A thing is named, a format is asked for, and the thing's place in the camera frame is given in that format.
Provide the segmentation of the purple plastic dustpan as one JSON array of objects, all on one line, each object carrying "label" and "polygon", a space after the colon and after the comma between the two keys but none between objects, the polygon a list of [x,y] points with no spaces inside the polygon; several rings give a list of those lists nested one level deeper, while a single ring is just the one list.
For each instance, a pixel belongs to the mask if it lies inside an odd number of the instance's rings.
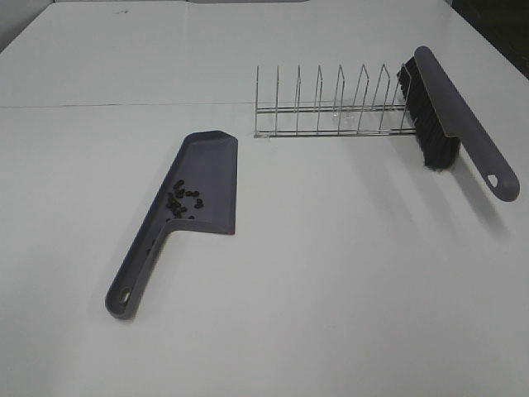
[{"label": "purple plastic dustpan", "polygon": [[[120,320],[134,318],[159,253],[173,232],[233,235],[236,231],[238,140],[222,131],[194,132],[186,136],[105,298],[107,311]],[[152,245],[161,224],[164,199],[171,185],[184,179],[187,189],[201,193],[205,207],[194,221],[167,223]]]}]

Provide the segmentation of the pile of coffee beans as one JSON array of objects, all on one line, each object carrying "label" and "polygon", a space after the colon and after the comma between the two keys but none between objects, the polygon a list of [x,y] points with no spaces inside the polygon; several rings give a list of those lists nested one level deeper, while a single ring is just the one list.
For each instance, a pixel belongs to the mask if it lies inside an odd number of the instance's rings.
[{"label": "pile of coffee beans", "polygon": [[152,240],[152,245],[161,237],[165,225],[175,219],[194,221],[198,219],[198,211],[203,209],[205,204],[201,193],[196,189],[187,189],[185,180],[178,179],[174,182],[164,199],[161,224],[155,228],[156,236]]}]

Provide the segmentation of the purple brush black bristles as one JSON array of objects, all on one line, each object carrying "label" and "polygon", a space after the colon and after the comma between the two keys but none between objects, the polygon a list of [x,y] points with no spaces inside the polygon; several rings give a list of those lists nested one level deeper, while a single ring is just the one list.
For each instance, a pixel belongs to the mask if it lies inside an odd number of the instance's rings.
[{"label": "purple brush black bristles", "polygon": [[514,170],[429,47],[415,49],[398,83],[428,169],[449,169],[463,147],[498,199],[517,199],[521,187]]}]

